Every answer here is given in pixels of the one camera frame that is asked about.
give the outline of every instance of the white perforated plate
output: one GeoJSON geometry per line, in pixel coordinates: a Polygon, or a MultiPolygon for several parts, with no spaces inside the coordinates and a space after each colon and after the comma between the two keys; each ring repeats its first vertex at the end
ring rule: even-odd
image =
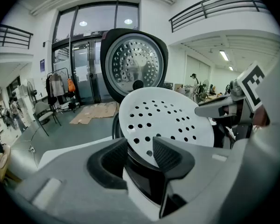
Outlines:
{"type": "Polygon", "coordinates": [[[153,157],[154,136],[213,147],[214,133],[210,121],[195,114],[197,106],[188,97],[172,90],[141,88],[123,99],[119,123],[135,152],[158,166],[153,157]]]}

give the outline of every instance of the hanging clothes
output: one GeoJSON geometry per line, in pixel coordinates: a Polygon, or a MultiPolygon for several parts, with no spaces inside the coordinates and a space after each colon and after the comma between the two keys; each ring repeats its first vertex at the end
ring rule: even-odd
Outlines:
{"type": "Polygon", "coordinates": [[[56,73],[50,77],[50,94],[51,97],[64,95],[62,78],[56,73]]]}
{"type": "Polygon", "coordinates": [[[49,77],[46,79],[46,91],[47,91],[47,94],[48,94],[48,104],[49,104],[49,105],[53,105],[53,104],[56,103],[57,98],[51,96],[50,78],[51,78],[51,76],[49,76],[49,77]]]}

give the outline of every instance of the black metal railing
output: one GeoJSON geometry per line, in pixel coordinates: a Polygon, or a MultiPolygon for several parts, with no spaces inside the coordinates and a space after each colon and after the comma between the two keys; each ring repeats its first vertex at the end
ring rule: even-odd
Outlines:
{"type": "Polygon", "coordinates": [[[202,19],[207,19],[213,15],[234,12],[231,9],[245,9],[255,12],[268,12],[261,0],[202,0],[172,17],[171,31],[175,32],[187,25],[202,19]]]}
{"type": "Polygon", "coordinates": [[[29,49],[32,33],[0,24],[0,47],[29,49]]]}

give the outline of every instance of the cardboard sheet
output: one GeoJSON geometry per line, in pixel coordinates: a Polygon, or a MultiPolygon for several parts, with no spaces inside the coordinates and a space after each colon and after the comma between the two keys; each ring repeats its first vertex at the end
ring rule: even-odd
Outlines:
{"type": "Polygon", "coordinates": [[[116,102],[100,103],[86,106],[83,110],[70,122],[70,124],[87,125],[92,118],[113,117],[116,111],[116,102]]]}

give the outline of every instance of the gray floor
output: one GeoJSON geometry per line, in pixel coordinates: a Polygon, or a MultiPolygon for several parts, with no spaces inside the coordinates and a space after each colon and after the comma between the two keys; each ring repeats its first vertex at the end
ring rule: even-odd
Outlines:
{"type": "Polygon", "coordinates": [[[27,178],[37,170],[42,155],[48,150],[72,147],[111,136],[111,118],[92,119],[89,124],[70,124],[70,121],[79,114],[82,108],[74,112],[58,113],[57,118],[62,126],[55,123],[53,118],[43,127],[34,122],[12,146],[12,159],[9,169],[21,179],[27,178]],[[29,149],[30,144],[34,147],[34,155],[22,149],[29,149]]]}

